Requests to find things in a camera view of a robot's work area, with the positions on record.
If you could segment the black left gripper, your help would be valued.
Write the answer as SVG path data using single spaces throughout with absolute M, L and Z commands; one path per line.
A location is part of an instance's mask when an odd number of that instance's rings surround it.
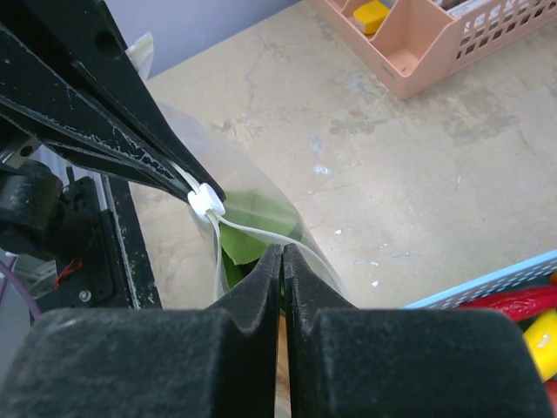
M 122 122 L 77 91 L 1 26 L 1 115 L 37 135 L 47 127 L 60 145 L 86 152 L 85 145 L 117 167 L 143 174 L 148 183 L 187 200 L 190 185 Z M 36 139 L 19 130 L 1 131 L 1 247 L 41 260 L 80 259 L 98 237 L 87 195 L 62 180 L 30 155 Z

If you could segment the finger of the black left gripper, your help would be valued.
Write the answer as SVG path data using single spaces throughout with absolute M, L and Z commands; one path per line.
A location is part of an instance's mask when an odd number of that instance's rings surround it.
M 73 88 L 160 153 L 191 190 L 198 180 L 213 184 L 213 177 L 192 153 L 179 147 L 178 136 L 157 110 L 127 56 L 126 42 L 105 2 L 4 1 L 2 25 Z M 113 160 L 102 160 L 87 145 L 83 147 L 86 152 L 60 145 L 57 132 L 50 128 L 39 128 L 35 136 L 1 115 L 2 130 L 22 131 L 74 165 L 153 187 L 143 174 L 117 167 Z

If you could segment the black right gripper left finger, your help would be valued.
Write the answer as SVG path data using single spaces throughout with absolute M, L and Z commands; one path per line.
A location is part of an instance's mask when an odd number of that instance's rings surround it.
M 271 417 L 281 250 L 201 310 L 42 315 L 1 387 L 4 417 Z

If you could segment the clear polka dot zip bag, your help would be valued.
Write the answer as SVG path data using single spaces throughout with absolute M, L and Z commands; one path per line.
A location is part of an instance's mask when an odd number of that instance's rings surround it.
M 240 145 L 177 107 L 156 102 L 181 149 L 188 149 L 225 191 L 218 203 L 198 180 L 186 201 L 130 185 L 155 285 L 165 308 L 204 308 L 236 286 L 271 244 L 295 245 L 340 295 L 346 288 L 293 203 Z

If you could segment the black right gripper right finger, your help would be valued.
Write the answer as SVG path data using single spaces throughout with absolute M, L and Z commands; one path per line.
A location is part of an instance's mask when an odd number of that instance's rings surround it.
M 521 332 L 478 309 L 359 309 L 283 252 L 295 417 L 548 417 Z

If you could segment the green leafy vegetable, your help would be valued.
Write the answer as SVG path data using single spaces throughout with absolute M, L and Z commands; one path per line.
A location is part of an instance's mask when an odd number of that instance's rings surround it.
M 298 210 L 271 189 L 229 191 L 218 223 L 226 282 L 235 287 L 256 266 L 270 244 L 310 242 Z

